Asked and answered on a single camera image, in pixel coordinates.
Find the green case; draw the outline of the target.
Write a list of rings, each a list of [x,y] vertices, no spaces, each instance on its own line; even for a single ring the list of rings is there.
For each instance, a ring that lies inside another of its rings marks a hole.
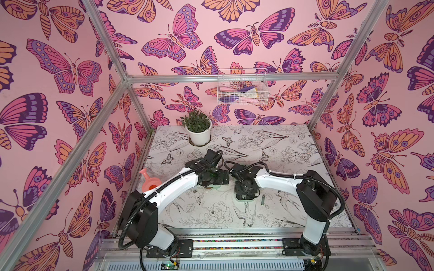
[[[238,198],[235,198],[235,201],[239,202],[239,203],[250,203],[250,202],[256,202],[257,199],[258,198],[252,198],[252,199],[238,199]]]
[[[214,185],[214,184],[209,186],[209,188],[212,188],[212,189],[219,189],[221,187],[222,187],[222,185]]]

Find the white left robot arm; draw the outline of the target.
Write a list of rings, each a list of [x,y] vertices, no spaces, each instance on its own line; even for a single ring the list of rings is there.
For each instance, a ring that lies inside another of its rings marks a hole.
[[[203,174],[215,171],[222,156],[222,151],[208,149],[204,157],[187,162],[174,177],[156,188],[144,193],[133,191],[118,220],[121,230],[118,249],[156,247],[168,256],[175,254],[179,239],[159,223],[159,215],[175,199],[197,186]]]

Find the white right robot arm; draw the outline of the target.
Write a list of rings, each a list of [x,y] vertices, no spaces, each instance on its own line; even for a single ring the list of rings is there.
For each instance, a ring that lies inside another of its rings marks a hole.
[[[248,166],[225,161],[224,167],[241,184],[245,194],[256,194],[260,189],[275,189],[297,196],[307,214],[306,225],[298,241],[306,256],[327,253],[327,232],[333,218],[345,211],[345,198],[322,176],[309,170],[304,174],[271,171],[264,162]]]

